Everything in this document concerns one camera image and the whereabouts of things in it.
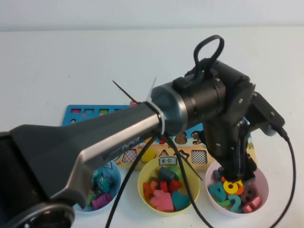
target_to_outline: black wire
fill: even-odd
[[[209,228],[214,228],[213,226],[211,226],[211,224],[205,219],[205,217],[200,213],[200,210],[198,209],[198,207],[196,206],[195,202],[194,202],[194,199],[193,199],[193,196],[192,196],[192,193],[191,193],[191,190],[190,190],[190,186],[189,186],[189,183],[188,183],[188,180],[187,180],[187,176],[186,176],[186,172],[185,172],[185,168],[184,168],[184,165],[182,163],[182,160],[181,160],[181,154],[179,152],[179,150],[177,149],[176,145],[174,144],[173,140],[166,136],[165,139],[167,140],[167,143],[168,145],[170,145],[170,147],[172,147],[172,149],[174,150],[175,154],[176,154],[176,157],[177,157],[177,160],[179,161],[179,164],[180,164],[180,170],[181,170],[181,174],[182,174],[182,177],[184,179],[184,182],[185,182],[185,186],[186,186],[186,190],[187,190],[187,193],[188,193],[188,196],[190,198],[190,201],[194,207],[194,210],[196,211],[197,215],[201,218],[201,220],[203,220],[203,222],[209,227]]]
[[[144,146],[144,148],[142,149],[142,151],[139,153],[139,155],[136,157],[135,161],[133,162],[133,164],[131,165],[130,169],[128,170],[127,172],[127,175],[125,176],[124,180],[123,180],[123,183],[117,193],[117,196],[116,196],[116,199],[114,201],[114,204],[112,206],[112,209],[111,209],[111,212],[110,212],[110,215],[108,217],[108,220],[106,222],[106,225],[105,227],[106,228],[109,228],[110,225],[111,225],[111,221],[112,221],[112,218],[113,218],[113,215],[115,213],[115,210],[116,210],[116,207],[118,205],[118,202],[119,202],[119,199],[120,197],[122,196],[122,193],[124,191],[124,188],[132,174],[132,172],[135,170],[135,167],[137,165],[137,163],[140,161],[140,159],[142,158],[143,154],[146,152],[146,150],[152,145],[152,143],[158,138],[157,135],[153,136],[149,141],[148,143]]]
[[[211,56],[211,58],[208,59],[208,62],[205,65],[205,75],[209,76],[210,73],[210,69],[212,67],[212,65],[215,63],[215,61],[217,60],[217,58],[219,57],[219,55],[222,53],[222,50],[224,48],[224,39],[219,36],[219,35],[214,35],[211,36],[205,40],[203,40],[202,42],[200,42],[196,48],[194,49],[193,52],[193,57],[194,57],[194,62],[195,62],[195,73],[194,73],[194,77],[193,80],[196,80],[201,72],[201,66],[200,66],[200,62],[199,62],[199,52],[200,50],[208,43],[210,43],[211,41],[214,41],[216,39],[219,39],[219,45],[218,45],[218,49],[214,52],[214,54]]]
[[[295,168],[295,153],[294,153],[294,149],[293,149],[293,146],[290,142],[290,139],[288,138],[287,136],[287,133],[286,131],[281,128],[279,129],[278,133],[280,134],[280,136],[282,136],[285,141],[288,143],[288,146],[289,146],[289,149],[290,149],[290,154],[291,154],[291,160],[292,160],[292,163],[293,163],[293,185],[292,185],[292,188],[291,188],[291,193],[290,193],[290,197],[289,197],[289,200],[282,212],[282,214],[280,215],[280,217],[271,225],[270,228],[273,228],[275,227],[280,221],[281,219],[284,217],[284,215],[286,214],[287,210],[289,209],[289,206],[293,200],[293,197],[294,197],[294,193],[295,193],[295,179],[296,179],[296,168]]]

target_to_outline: blue foam number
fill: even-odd
[[[226,193],[223,184],[220,181],[216,184],[211,184],[208,189],[210,194],[213,195],[219,202],[225,201]]]
[[[228,195],[228,200],[230,203],[234,203],[232,208],[230,209],[231,212],[234,213],[243,213],[242,208],[239,208],[241,206],[241,198],[237,195]]]

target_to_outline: white table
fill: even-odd
[[[116,80],[144,100],[152,80],[171,81],[194,66],[192,53],[204,38],[219,34],[226,47],[220,60],[251,77],[259,91],[285,118],[297,160],[297,189],[290,210],[277,226],[304,223],[304,28],[202,28],[180,30],[50,31],[0,33],[0,131],[20,124],[60,125],[69,104],[128,104]],[[216,42],[201,51],[210,56]],[[219,214],[201,184],[197,205],[216,228],[269,227],[289,198],[292,167],[287,144],[278,135],[253,132],[259,167],[268,178],[265,206],[243,218]],[[159,217],[137,192],[138,172],[131,177],[112,227],[206,227],[194,209]],[[104,227],[109,209],[95,216],[76,216],[73,228]]]

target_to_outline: plastic toy piece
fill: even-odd
[[[215,181],[219,181],[219,180],[221,180],[222,176],[220,175],[219,171],[214,170],[212,173],[212,177]]]
[[[170,193],[167,192],[161,197],[159,203],[156,205],[156,209],[164,212],[174,211],[174,206]]]
[[[243,205],[246,205],[257,196],[256,190],[252,187],[244,188],[243,194],[240,196]]]
[[[227,194],[235,194],[238,191],[238,184],[228,182],[227,180],[223,184],[224,190]]]
[[[170,167],[168,168],[168,170],[174,172],[174,174],[175,174],[175,179],[176,179],[176,180],[179,181],[179,180],[182,178],[181,170],[180,170],[179,168],[177,168],[175,165],[170,166]]]
[[[151,188],[151,185],[147,182],[142,184],[143,187],[143,195],[145,198],[149,198],[151,195],[153,195],[153,190]]]
[[[161,181],[160,186],[161,186],[161,190],[163,190],[165,193],[168,192],[167,182]]]
[[[154,196],[160,198],[165,194],[165,192],[163,190],[155,190],[154,191]]]
[[[150,183],[150,186],[151,186],[152,191],[154,192],[158,186],[158,183],[156,181],[152,181]]]
[[[262,200],[259,196],[255,197],[252,201],[245,204],[243,207],[244,213],[250,213],[257,210],[262,205]]]
[[[159,178],[161,180],[164,180],[168,183],[171,182],[171,180],[173,180],[175,177],[175,173],[166,169],[165,167],[161,167],[160,170],[159,170]]]
[[[100,208],[103,208],[105,205],[107,205],[109,202],[111,202],[113,199],[112,195],[107,193],[103,194],[97,199],[92,201],[92,206],[95,210],[98,210]]]
[[[156,205],[160,202],[161,198],[158,198],[156,196],[154,196],[151,200],[150,200],[150,203],[151,205],[155,208]]]
[[[228,200],[230,203],[234,203],[232,208],[230,209],[231,212],[234,213],[243,213],[242,208],[239,208],[241,206],[241,198],[237,195],[228,195]]]
[[[171,180],[171,182],[169,184],[169,192],[173,193],[181,187],[182,187],[182,184],[178,180],[173,179],[173,180]]]
[[[222,166],[218,168],[218,172],[221,176],[223,176],[223,171],[224,171],[224,168]]]
[[[228,207],[230,205],[230,200],[225,200],[224,202],[219,202],[219,201],[216,202],[223,208]]]
[[[110,191],[110,182],[104,177],[101,176],[99,179],[96,180],[98,188],[103,193],[109,193]]]
[[[153,160],[156,156],[156,153],[151,148],[148,148],[147,151],[142,156],[142,162],[148,163],[149,161]]]
[[[89,197],[87,198],[87,205],[91,206],[92,205],[92,200],[95,199],[95,194],[94,193],[90,193]]]
[[[240,196],[244,192],[244,185],[241,180],[237,181],[236,184],[238,185],[238,190],[235,194]]]
[[[224,202],[227,198],[223,184],[220,181],[216,184],[211,184],[208,190],[219,202]]]
[[[150,177],[149,178],[149,183],[151,183],[152,181],[159,182],[160,180],[157,177]]]
[[[183,210],[190,204],[190,199],[188,195],[181,194],[180,192],[176,191],[172,194],[172,202],[174,205],[175,210]]]

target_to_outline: colored square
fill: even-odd
[[[86,108],[84,113],[85,114],[92,114],[92,113],[94,113],[94,109],[93,108]]]
[[[71,113],[81,113],[81,108],[72,108]]]
[[[196,164],[207,164],[206,151],[191,151],[191,161]]]
[[[100,115],[104,115],[104,114],[107,114],[109,113],[109,109],[99,109],[99,114]]]
[[[133,162],[137,157],[137,152],[135,149],[130,149],[124,153],[123,162]]]

